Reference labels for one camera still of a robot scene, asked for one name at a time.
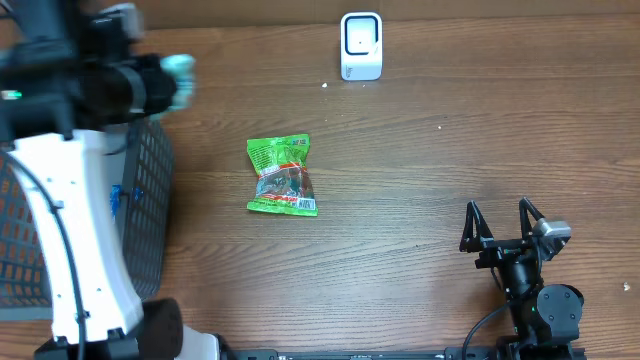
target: mesh panel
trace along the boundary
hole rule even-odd
[[[124,177],[133,178],[131,188],[141,189],[144,196],[132,204],[127,214],[123,250],[133,286],[146,299],[160,287],[173,152],[169,139],[155,122],[142,124],[137,150],[134,173],[125,170]]]
[[[0,158],[0,181],[0,319],[7,319],[9,309],[51,305],[33,216],[3,158]]]
[[[133,286],[142,299],[160,288],[165,229],[173,177],[173,152],[157,123],[140,124],[138,143],[127,150],[123,189],[140,188],[142,199],[120,211],[118,227]],[[49,281],[31,210],[0,159],[0,320],[51,319]]]

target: cable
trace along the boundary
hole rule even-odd
[[[471,329],[471,331],[469,331],[466,339],[464,339],[464,344],[462,344],[462,359],[467,359],[467,348],[469,347],[469,343],[471,342],[473,334],[475,334],[476,331],[478,331],[478,329],[482,327],[482,325],[486,324],[487,321],[491,320],[494,316],[508,309],[514,302],[517,302],[517,300],[507,301],[504,305],[500,306],[496,310],[493,310],[493,312],[491,312],[489,315],[478,321],[478,323]]]
[[[13,156],[9,155],[6,151],[2,151],[2,156],[5,158],[7,163],[11,164],[14,168],[22,171],[22,173],[29,178],[29,180],[38,188],[42,197],[44,198],[47,206],[49,207],[49,212],[53,215],[53,218],[58,225],[58,229],[60,230],[60,236],[62,237],[62,242],[64,243],[65,251],[67,252],[67,261],[69,262],[69,273],[71,274],[71,284],[73,285],[73,296],[76,300],[76,312],[78,322],[78,360],[84,359],[85,353],[85,342],[87,337],[87,329],[85,324],[85,313],[84,308],[82,306],[82,297],[80,295],[80,282],[78,281],[78,270],[76,269],[76,263],[73,257],[73,252],[71,251],[71,244],[69,242],[69,236],[67,235],[67,230],[62,223],[62,219],[60,218],[60,213],[53,199],[51,199],[51,195],[47,192],[47,189],[38,181],[38,179],[33,175],[29,169],[27,169],[20,161],[18,161]]]
[[[502,291],[502,285],[500,285],[500,281],[498,281],[498,277],[496,276],[495,268],[491,268],[491,276],[493,277],[493,281],[496,283],[496,287],[498,290]]]
[[[541,278],[541,275],[542,275],[542,259],[540,257],[540,245],[536,242],[535,239],[532,239],[531,241],[533,242],[533,248],[536,251],[537,271],[536,271],[535,280],[531,283],[531,285],[529,286],[529,289],[527,289],[527,291],[525,291],[524,294],[522,294],[522,296],[518,297],[517,299],[507,301],[504,305],[502,305],[498,309],[494,310],[489,315],[485,316],[482,320],[478,321],[478,323],[471,329],[471,331],[469,331],[469,334],[467,335],[466,339],[464,339],[464,343],[462,344],[462,359],[463,360],[467,359],[467,348],[469,347],[469,343],[471,342],[471,338],[473,337],[473,334],[475,334],[476,331],[478,331],[478,329],[480,329],[482,327],[482,325],[484,325],[485,323],[487,323],[487,321],[491,320],[494,316],[496,316],[499,313],[503,312],[504,310],[506,310],[507,308],[511,307],[512,305],[521,303],[524,299],[529,297],[529,295],[531,295],[531,293],[538,286],[538,282],[540,281],[540,278]],[[498,288],[500,290],[502,290],[502,287],[500,286],[500,283],[498,282],[498,277],[496,276],[496,273],[493,270],[493,268],[491,268],[491,275],[493,275],[493,280],[496,282],[496,286],[498,286]]]

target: wooden table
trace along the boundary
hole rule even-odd
[[[142,50],[198,59],[194,106],[165,121],[177,174],[159,296],[236,348],[460,345],[504,301],[458,252],[465,205],[509,238],[527,195],[573,227],[543,276],[586,297],[577,345],[640,357],[640,15],[389,22],[384,36],[382,79],[345,83],[336,25],[149,34]],[[246,140],[295,133],[311,135],[320,215],[249,213]],[[0,357],[48,336],[1,324]]]

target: candy package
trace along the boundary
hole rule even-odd
[[[318,216],[305,159],[309,135],[251,139],[247,152],[258,174],[256,197],[247,209],[278,214]]]

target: plastic wrapper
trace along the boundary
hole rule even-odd
[[[305,160],[309,135],[251,139],[247,152],[258,174],[256,197],[247,209],[277,214],[318,216]]]

